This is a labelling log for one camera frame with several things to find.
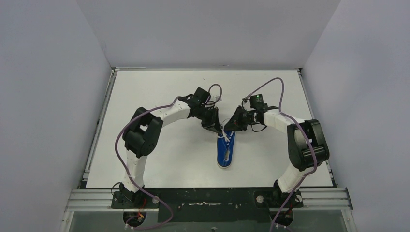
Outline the blue canvas sneaker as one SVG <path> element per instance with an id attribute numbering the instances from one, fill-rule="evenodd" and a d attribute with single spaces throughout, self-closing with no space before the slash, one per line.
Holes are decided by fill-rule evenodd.
<path id="1" fill-rule="evenodd" d="M 230 145 L 226 145 L 223 139 L 217 138 L 217 164 L 219 167 L 228 168 L 231 165 L 234 153 L 234 142 Z"/>

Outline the white shoelace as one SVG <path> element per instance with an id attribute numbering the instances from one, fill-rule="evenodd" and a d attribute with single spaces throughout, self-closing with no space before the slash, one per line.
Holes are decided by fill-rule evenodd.
<path id="1" fill-rule="evenodd" d="M 234 137 L 235 137 L 235 131 L 226 131 L 225 130 L 225 125 L 228 123 L 229 119 L 224 119 L 220 126 L 221 126 L 221 135 L 218 136 L 218 138 L 221 138 L 225 141 L 226 145 L 230 145 L 232 142 L 234 142 Z"/>

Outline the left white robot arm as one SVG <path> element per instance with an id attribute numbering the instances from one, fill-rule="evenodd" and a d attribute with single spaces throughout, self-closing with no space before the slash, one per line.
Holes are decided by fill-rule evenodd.
<path id="1" fill-rule="evenodd" d="M 138 206 L 143 200 L 146 159 L 156 148 L 163 127 L 178 120 L 197 118 L 205 130 L 221 133 L 219 109 L 209 91 L 200 87 L 193 94 L 177 96 L 170 104 L 152 109 L 139 107 L 115 140 L 115 153 L 125 169 L 119 185 L 125 202 Z"/>

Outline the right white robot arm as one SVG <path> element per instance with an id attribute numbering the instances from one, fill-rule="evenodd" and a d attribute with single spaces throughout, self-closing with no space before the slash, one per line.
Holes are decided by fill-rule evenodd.
<path id="1" fill-rule="evenodd" d="M 275 181 L 274 187 L 278 189 L 272 192 L 274 204 L 285 206 L 291 200 L 290 192 L 295 191 L 307 176 L 329 159 L 326 139 L 318 120 L 294 118 L 275 106 L 248 111 L 239 106 L 223 130 L 246 131 L 248 126 L 257 124 L 272 127 L 287 136 L 290 165 Z"/>

